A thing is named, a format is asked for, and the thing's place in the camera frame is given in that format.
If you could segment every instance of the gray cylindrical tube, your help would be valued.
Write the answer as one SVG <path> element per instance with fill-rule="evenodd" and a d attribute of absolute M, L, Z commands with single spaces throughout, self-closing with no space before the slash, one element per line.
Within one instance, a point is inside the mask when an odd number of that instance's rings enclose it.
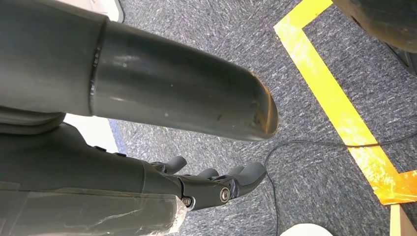
<path fill-rule="evenodd" d="M 248 141 L 273 136 L 274 100 L 249 71 L 109 23 L 93 79 L 95 115 Z"/>

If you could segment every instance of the clear tape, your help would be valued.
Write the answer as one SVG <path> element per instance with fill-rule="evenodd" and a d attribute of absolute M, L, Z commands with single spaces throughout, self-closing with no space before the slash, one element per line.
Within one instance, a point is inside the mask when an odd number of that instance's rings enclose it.
<path fill-rule="evenodd" d="M 175 195 L 62 189 L 0 191 L 0 200 L 0 236 L 162 236 L 187 213 Z"/>

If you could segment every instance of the yellow floor marking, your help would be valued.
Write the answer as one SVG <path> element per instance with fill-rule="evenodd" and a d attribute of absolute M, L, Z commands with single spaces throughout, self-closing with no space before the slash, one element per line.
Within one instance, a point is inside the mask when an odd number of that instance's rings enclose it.
<path fill-rule="evenodd" d="M 343 142 L 376 143 L 302 30 L 331 4 L 331 0 L 302 0 L 274 29 Z M 417 171 L 399 174 L 381 147 L 349 148 L 349 152 L 382 204 L 417 201 Z"/>

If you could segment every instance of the black cable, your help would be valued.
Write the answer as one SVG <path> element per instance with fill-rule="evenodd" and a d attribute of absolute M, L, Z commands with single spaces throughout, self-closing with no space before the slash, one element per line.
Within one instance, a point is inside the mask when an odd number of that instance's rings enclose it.
<path fill-rule="evenodd" d="M 311 145 L 320 145 L 320 146 L 332 146 L 332 147 L 343 147 L 343 148 L 369 148 L 369 147 L 378 147 L 378 146 L 385 146 L 385 145 L 389 145 L 389 144 L 393 144 L 393 143 L 398 143 L 398 142 L 402 142 L 406 139 L 409 139 L 413 136 L 417 135 L 417 131 L 409 134 L 407 136 L 404 136 L 402 138 L 399 139 L 395 139 L 395 140 L 391 140 L 391 141 L 387 141 L 387 142 L 382 142 L 382 143 L 377 143 L 377 144 L 365 144 L 365 145 L 346 145 L 346 144 L 335 144 L 335 143 L 326 143 L 326 142 L 313 142 L 313 141 L 304 141 L 304 140 L 293 140 L 293 141 L 287 141 L 287 142 L 283 142 L 280 144 L 275 145 L 271 151 L 269 151 L 267 157 L 265 158 L 265 162 L 264 162 L 264 166 L 265 168 L 268 170 L 268 161 L 269 158 L 271 157 L 271 155 L 279 148 L 288 144 L 311 144 Z M 275 184 L 274 181 L 271 179 L 271 176 L 269 176 L 269 173 L 267 171 L 267 177 L 269 179 L 269 181 L 271 182 L 272 185 L 272 190 L 273 190 L 273 197 L 274 197 L 274 203 L 275 203 L 275 214 L 276 214 L 276 235 L 278 236 L 278 205 L 276 203 L 276 193 L 275 193 Z"/>

